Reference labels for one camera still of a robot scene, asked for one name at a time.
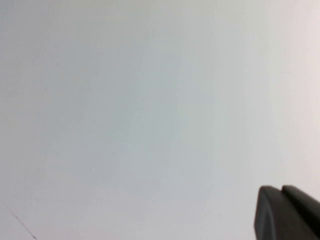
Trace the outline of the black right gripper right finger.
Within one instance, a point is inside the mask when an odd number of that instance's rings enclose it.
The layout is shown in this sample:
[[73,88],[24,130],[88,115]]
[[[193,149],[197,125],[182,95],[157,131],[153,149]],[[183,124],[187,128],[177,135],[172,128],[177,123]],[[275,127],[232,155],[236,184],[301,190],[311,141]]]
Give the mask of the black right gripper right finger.
[[320,221],[320,202],[318,200],[293,185],[284,185],[282,192],[306,221]]

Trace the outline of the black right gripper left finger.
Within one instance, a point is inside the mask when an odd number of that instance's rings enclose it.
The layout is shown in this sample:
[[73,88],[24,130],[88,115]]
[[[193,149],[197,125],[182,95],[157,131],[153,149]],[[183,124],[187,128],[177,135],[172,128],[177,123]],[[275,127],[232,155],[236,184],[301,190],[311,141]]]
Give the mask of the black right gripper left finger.
[[282,189],[264,185],[258,191],[254,231],[257,240],[318,240],[320,221],[306,221]]

